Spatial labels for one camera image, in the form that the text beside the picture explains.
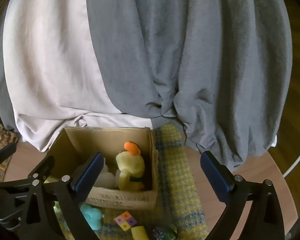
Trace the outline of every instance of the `white cord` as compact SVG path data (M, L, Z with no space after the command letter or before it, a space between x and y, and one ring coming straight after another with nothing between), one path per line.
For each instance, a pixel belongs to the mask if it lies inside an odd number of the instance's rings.
M290 171L294 169L294 167L300 162L300 156L296 159L296 161L291 165L291 167L283 174L283 177L285 178Z

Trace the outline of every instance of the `silver screw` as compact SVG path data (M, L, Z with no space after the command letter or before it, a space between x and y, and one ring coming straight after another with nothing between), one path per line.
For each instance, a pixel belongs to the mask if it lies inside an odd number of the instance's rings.
M34 181L32 181L32 185L33 186L37 186L39 184L39 180L38 179L35 179Z
M236 181L243 181L243 177L241 176L241 175L235 175L234 176L234 179L236 180Z
M265 183L266 183L268 186L271 186L271 185L272 185L272 181L269 180L269 179L266 179L266 180L265 180Z
M64 175L63 177L62 177L62 181L63 182L67 182L68 180L70 179L70 176L69 175Z

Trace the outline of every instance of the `blue gripper pad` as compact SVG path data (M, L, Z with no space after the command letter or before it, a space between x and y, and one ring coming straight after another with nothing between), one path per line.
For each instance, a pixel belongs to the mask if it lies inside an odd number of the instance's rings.
M221 165L209 151L201 154L200 166L219 201L227 205L230 201L230 192L234 189L231 172L226 166Z
M103 165L103 155L97 152L92 154L84 165L79 166L75 170L73 180L70 184L72 190L76 193L75 202L86 201L93 184L103 169Z

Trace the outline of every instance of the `turquoise toy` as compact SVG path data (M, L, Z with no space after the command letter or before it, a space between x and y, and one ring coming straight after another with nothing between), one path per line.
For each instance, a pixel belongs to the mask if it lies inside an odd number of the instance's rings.
M105 215L100 209L93 208L88 204L82 204L80 207L80 211L92 230L99 230L102 227L101 218L103 218ZM67 230L69 230L66 221L64 222L64 226Z

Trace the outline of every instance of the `plush toy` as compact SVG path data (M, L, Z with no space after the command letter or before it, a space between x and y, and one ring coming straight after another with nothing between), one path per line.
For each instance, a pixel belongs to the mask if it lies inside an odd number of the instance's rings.
M93 208L88 204L82 204L80 211L92 230L99 230L102 227L101 218L103 218L105 215L100 209ZM69 230L66 221L64 221L64 227Z
M108 189L114 189L116 187L115 176L109 172L109 168L106 165L106 159L104 159L104 166L100 172L96 182L93 185L94 187L104 187Z
M144 188L142 176L145 172L145 162L141 157L141 151L132 142L126 142L124 148L127 151L116 156L120 170L119 189L123 191L140 191Z

